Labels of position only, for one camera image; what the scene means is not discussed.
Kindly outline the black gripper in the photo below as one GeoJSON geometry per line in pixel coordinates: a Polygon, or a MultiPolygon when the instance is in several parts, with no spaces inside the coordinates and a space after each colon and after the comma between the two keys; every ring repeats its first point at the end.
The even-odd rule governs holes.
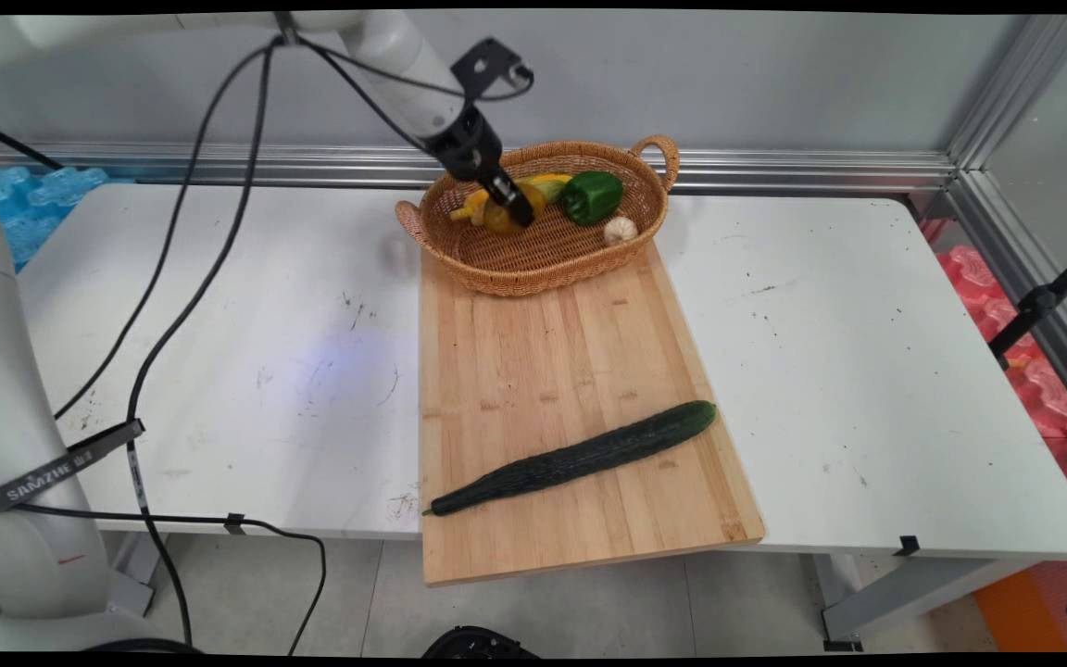
{"type": "Polygon", "coordinates": [[[534,206],[501,170],[501,141],[477,106],[467,104],[444,130],[421,138],[421,145],[457,181],[482,185],[485,229],[526,229],[534,223],[534,206]]]}

